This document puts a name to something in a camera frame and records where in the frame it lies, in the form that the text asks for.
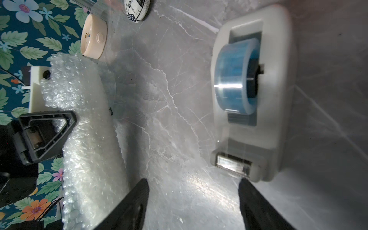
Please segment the white tape dispenser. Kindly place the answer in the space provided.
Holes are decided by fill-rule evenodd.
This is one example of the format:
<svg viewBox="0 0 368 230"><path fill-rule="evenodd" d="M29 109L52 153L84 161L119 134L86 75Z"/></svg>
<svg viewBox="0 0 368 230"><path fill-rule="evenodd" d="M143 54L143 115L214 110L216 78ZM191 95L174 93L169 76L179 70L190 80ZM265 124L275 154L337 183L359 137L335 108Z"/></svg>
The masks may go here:
<svg viewBox="0 0 368 230"><path fill-rule="evenodd" d="M292 20L282 5L264 7L221 27L210 67L213 166L255 183L278 173L297 62Z"/></svg>

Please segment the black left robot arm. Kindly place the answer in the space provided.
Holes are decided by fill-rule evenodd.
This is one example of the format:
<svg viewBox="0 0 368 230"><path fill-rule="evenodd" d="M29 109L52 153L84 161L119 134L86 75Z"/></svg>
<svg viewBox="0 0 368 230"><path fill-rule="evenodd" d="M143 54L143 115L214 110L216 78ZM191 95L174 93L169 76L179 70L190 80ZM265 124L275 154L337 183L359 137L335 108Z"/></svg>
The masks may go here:
<svg viewBox="0 0 368 230"><path fill-rule="evenodd" d="M29 196L36 188L38 163L62 156L62 148L77 124L73 111L23 114L1 125L1 207ZM149 184L141 179L97 230L141 230Z"/></svg>

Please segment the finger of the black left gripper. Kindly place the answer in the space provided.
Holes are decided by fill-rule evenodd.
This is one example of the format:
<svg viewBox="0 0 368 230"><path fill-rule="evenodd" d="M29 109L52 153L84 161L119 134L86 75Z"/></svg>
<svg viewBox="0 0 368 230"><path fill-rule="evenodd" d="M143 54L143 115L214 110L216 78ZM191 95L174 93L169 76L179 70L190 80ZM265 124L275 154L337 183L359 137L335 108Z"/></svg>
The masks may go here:
<svg viewBox="0 0 368 230"><path fill-rule="evenodd" d="M16 155L24 165L62 156L69 134L77 125L73 111L44 111L23 114L11 122Z"/></svg>

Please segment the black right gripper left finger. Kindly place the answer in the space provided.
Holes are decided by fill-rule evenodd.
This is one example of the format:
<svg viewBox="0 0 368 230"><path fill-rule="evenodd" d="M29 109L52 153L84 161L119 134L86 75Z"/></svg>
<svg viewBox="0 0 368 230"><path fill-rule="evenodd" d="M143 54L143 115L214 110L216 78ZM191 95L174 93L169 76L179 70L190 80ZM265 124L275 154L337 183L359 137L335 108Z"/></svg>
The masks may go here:
<svg viewBox="0 0 368 230"><path fill-rule="evenodd" d="M149 184L141 179L96 230L142 230L149 199Z"/></svg>

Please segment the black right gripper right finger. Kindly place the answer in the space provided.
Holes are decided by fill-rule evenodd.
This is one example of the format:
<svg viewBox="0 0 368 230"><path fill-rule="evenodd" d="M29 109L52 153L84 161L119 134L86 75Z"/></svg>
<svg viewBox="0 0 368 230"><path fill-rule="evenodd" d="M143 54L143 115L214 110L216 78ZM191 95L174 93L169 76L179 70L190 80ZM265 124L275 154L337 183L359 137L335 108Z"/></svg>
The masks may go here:
<svg viewBox="0 0 368 230"><path fill-rule="evenodd" d="M295 230L249 180L240 181L238 195L247 230Z"/></svg>

